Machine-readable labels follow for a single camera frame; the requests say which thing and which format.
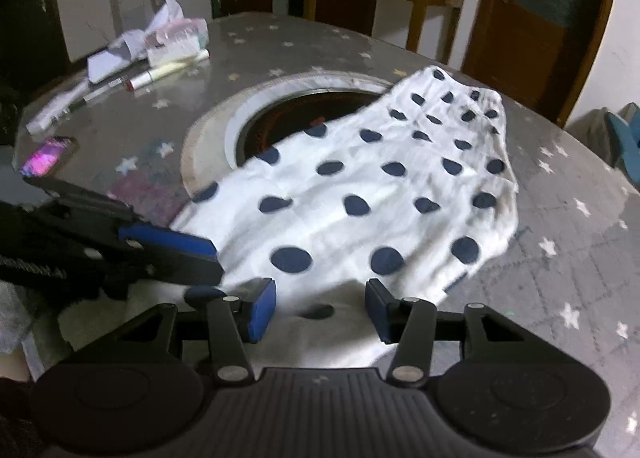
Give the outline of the white navy polka dot garment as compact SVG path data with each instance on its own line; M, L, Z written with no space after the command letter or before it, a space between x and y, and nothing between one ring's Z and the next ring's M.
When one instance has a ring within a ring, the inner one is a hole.
M432 303L506 251L518 183L498 92L430 66L370 106L280 141L175 219L213 242L221 287L277 286L255 369L369 367L384 354L364 285Z

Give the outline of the smartphone with pink screen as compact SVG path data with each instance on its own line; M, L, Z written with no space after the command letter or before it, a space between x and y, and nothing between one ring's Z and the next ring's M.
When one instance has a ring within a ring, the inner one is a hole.
M52 175L75 154L78 147L78 141L73 137L49 137L22 165L20 174L23 177Z

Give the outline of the black round induction cooktop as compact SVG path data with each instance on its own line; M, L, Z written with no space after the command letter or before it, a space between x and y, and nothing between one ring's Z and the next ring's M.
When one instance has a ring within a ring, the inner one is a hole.
M378 99L374 92L351 89L300 92L260 109L240 132L236 164L242 166L282 139L353 114Z

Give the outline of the crumpled white paper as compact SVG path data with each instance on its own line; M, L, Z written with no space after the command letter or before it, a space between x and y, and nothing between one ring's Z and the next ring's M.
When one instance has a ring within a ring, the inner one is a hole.
M145 58L146 39L171 21L182 18L180 4L176 0L164 0L162 8L144 30L134 28L124 32L107 48L88 58L88 81L93 85L99 84L107 77L128 68L132 62Z

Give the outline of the grey star pattern tablecloth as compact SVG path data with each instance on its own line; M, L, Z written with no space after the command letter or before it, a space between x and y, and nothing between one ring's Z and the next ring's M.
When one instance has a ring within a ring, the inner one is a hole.
M252 159L236 164L241 129L281 98L329 89L380 98L430 66L483 88L405 49L303 19L237 14L208 35L208 60L135 92L113 89L55 123L79 145L64 181L177 229L188 203ZM434 304L483 303L596 371L612 398L598 452L637 456L638 192L573 136L501 98L518 225L504 253Z

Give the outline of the pink white plastic bag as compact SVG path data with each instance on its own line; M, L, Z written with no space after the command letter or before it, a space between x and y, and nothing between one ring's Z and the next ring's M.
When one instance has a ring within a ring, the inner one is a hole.
M177 19L145 36L144 48L151 68L194 58L208 44L205 19Z

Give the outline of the brown wooden door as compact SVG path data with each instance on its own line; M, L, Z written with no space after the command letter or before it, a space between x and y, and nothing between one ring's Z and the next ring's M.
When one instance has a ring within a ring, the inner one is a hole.
M564 126L614 0L480 0L464 74Z

